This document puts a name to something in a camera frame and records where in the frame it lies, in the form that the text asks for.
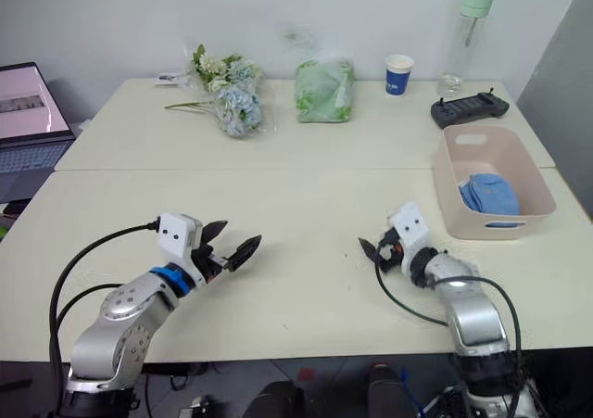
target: green bottle cap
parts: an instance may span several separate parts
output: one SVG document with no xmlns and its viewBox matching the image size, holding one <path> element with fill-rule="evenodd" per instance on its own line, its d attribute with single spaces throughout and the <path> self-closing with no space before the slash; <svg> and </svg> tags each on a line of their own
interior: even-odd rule
<svg viewBox="0 0 593 418">
<path fill-rule="evenodd" d="M 470 18 L 485 18 L 494 0 L 462 0 L 460 13 Z"/>
</svg>

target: flower bouquet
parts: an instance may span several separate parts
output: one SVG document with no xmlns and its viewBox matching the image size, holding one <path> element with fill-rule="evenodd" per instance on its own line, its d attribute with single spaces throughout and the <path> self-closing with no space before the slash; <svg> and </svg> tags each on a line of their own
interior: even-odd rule
<svg viewBox="0 0 593 418">
<path fill-rule="evenodd" d="M 261 68 L 239 55 L 217 59 L 208 55 L 202 44 L 192 54 L 192 63 L 212 99 L 179 103 L 165 109 L 190 108 L 210 113 L 221 130 L 231 137 L 245 137 L 254 132 L 261 124 L 258 98 L 263 79 Z"/>
</svg>

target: laptop screen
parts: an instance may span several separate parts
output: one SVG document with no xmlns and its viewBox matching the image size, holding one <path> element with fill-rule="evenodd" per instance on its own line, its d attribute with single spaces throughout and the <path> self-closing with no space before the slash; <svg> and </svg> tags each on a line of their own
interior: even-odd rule
<svg viewBox="0 0 593 418">
<path fill-rule="evenodd" d="M 67 133 L 69 126 L 34 63 L 0 68 L 0 143 Z"/>
</svg>

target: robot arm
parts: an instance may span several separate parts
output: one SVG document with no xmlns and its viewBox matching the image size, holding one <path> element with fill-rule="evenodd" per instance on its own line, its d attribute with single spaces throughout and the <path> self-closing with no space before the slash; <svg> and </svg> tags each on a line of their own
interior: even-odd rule
<svg viewBox="0 0 593 418">
<path fill-rule="evenodd" d="M 261 236 L 245 241 L 228 259 L 208 243 L 226 222 L 202 223 L 184 214 L 160 217 L 158 245 L 168 262 L 107 295 L 98 318 L 74 344 L 60 416 L 125 417 L 154 333 L 179 299 L 234 271 L 249 259 Z"/>
<path fill-rule="evenodd" d="M 400 263 L 401 271 L 418 287 L 433 286 L 445 308 L 447 325 L 460 356 L 461 378 L 468 387 L 470 414 L 479 418 L 505 418 L 511 395 L 521 388 L 516 364 L 498 311 L 478 282 L 439 280 L 478 276 L 475 265 L 432 247 L 430 231 L 413 202 L 403 205 L 388 222 L 392 227 L 379 242 L 390 247 L 389 260 L 360 240 L 365 254 L 379 261 L 383 271 Z M 516 417 L 536 418 L 527 389 L 521 392 Z"/>
</svg>

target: green plastic bag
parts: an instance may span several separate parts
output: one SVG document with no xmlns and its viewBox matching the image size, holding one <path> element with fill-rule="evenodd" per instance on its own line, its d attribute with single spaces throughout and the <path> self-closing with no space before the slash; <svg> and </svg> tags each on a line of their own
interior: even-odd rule
<svg viewBox="0 0 593 418">
<path fill-rule="evenodd" d="M 303 123 L 350 119 L 354 69 L 347 61 L 307 61 L 296 68 L 295 100 Z"/>
</svg>

